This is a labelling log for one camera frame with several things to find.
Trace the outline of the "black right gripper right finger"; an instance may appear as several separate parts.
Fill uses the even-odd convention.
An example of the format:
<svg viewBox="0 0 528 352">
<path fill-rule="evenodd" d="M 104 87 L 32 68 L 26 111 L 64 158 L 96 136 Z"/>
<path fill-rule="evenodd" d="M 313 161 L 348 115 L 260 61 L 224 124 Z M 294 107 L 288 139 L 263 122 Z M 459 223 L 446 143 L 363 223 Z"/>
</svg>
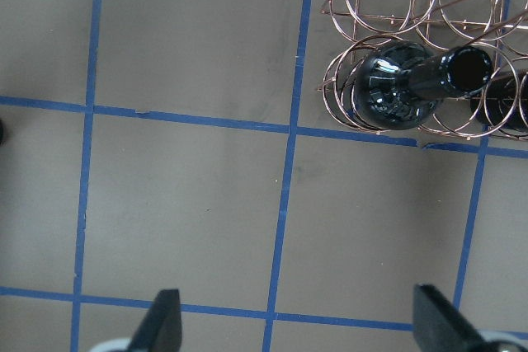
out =
<svg viewBox="0 0 528 352">
<path fill-rule="evenodd" d="M 423 352 L 488 349 L 488 342 L 432 284 L 413 287 L 412 335 Z"/>
</svg>

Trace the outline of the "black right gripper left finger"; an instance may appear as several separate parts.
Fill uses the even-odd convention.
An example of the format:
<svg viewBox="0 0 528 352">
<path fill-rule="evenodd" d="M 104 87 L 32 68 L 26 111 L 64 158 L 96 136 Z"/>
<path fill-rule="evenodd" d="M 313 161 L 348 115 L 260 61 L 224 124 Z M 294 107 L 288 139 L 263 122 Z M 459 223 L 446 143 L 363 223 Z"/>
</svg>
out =
<svg viewBox="0 0 528 352">
<path fill-rule="evenodd" d="M 156 298 L 126 351 L 177 352 L 182 347 L 182 311 L 178 289 L 163 289 Z"/>
</svg>

